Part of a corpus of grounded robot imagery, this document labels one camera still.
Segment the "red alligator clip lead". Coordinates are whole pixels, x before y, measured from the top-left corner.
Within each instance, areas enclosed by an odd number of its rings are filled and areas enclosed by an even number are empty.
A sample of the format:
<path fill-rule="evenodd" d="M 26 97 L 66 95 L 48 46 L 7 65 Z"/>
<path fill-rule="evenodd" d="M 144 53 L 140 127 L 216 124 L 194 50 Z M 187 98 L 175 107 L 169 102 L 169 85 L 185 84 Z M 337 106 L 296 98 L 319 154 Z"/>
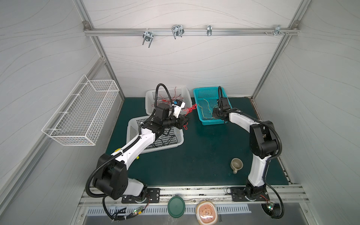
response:
<path fill-rule="evenodd" d="M 157 104 L 166 103 L 168 105 L 171 105 L 171 101 L 174 102 L 176 99 L 180 99 L 183 102 L 185 101 L 182 95 L 181 88 L 168 88 L 168 91 L 166 91 L 163 86 L 160 86 L 157 92 Z"/>

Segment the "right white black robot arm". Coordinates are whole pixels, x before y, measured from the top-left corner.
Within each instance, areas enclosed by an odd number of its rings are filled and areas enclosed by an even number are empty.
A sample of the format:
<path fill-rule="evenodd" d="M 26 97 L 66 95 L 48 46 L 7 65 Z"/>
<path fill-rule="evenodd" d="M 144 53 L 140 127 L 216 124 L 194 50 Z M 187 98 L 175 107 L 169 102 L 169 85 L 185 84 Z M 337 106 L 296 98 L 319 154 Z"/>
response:
<path fill-rule="evenodd" d="M 272 122 L 255 119 L 231 108 L 226 97 L 220 97 L 217 103 L 218 106 L 213 109 L 213 117 L 234 123 L 249 132 L 253 161 L 244 194 L 248 200 L 254 201 L 266 190 L 266 175 L 270 162 L 282 152 L 281 139 Z"/>

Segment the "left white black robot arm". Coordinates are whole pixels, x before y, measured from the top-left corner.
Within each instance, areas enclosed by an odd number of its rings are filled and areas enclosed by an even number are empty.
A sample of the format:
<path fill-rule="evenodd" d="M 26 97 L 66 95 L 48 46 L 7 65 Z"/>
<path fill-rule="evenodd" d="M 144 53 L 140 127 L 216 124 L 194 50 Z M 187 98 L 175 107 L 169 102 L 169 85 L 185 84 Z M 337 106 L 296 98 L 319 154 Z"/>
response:
<path fill-rule="evenodd" d="M 133 196 L 143 201 L 147 185 L 128 177 L 128 169 L 137 157 L 163 135 L 166 129 L 182 129 L 189 118 L 181 114 L 185 103 L 177 99 L 173 103 L 155 106 L 148 119 L 138 127 L 138 135 L 111 155 L 103 154 L 85 185 L 85 192 L 92 198 L 110 197 L 117 200 Z"/>

